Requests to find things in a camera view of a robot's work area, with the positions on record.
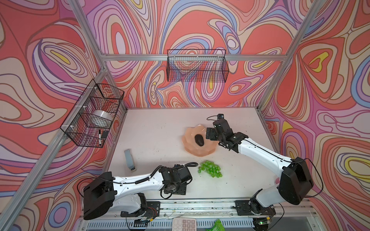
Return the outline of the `dark fake avocado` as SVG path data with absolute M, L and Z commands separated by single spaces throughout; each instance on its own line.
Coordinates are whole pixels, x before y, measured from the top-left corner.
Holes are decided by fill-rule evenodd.
M 200 147 L 204 146 L 204 138 L 203 138 L 203 136 L 201 134 L 195 135 L 194 136 L 194 139 L 195 139 L 195 143 L 198 146 L 200 146 Z

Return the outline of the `green fake grape bunch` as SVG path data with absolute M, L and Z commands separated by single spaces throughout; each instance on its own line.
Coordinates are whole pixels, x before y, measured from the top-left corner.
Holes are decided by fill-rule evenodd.
M 221 178 L 222 172 L 221 167 L 215 164 L 213 161 L 206 160 L 202 162 L 198 168 L 198 173 L 206 172 L 212 178 Z

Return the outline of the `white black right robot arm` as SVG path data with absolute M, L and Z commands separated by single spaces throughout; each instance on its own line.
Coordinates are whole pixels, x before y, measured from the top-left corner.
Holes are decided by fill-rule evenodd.
M 241 132 L 234 133 L 223 114 L 216 117 L 213 127 L 206 129 L 206 139 L 218 141 L 225 149 L 252 158 L 278 176 L 279 183 L 260 189 L 250 198 L 250 212 L 260 215 L 266 208 L 281 202 L 299 205 L 314 186 L 306 161 L 280 155 Z

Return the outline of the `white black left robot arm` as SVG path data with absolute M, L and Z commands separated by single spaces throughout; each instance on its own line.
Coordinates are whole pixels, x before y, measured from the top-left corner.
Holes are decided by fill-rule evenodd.
M 196 162 L 173 167 L 159 165 L 152 173 L 131 177 L 114 177 L 112 172 L 104 172 L 81 192 L 83 218 L 92 220 L 109 211 L 139 217 L 148 210 L 153 211 L 144 193 L 159 192 L 164 200 L 173 195 L 185 195 L 187 186 L 193 181 L 189 169 L 197 166 Z

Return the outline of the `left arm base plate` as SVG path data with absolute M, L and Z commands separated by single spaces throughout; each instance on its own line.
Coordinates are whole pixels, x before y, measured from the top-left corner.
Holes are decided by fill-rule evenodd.
M 134 213 L 122 211 L 120 216 L 125 218 L 156 218 L 160 215 L 161 203 L 160 201 L 149 201 L 146 206 L 140 208 Z

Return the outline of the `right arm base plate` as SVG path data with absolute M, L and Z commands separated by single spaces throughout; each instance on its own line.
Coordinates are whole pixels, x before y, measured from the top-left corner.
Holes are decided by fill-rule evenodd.
M 233 208 L 237 211 L 238 216 L 269 216 L 276 215 L 273 206 L 262 207 L 257 201 L 236 200 Z

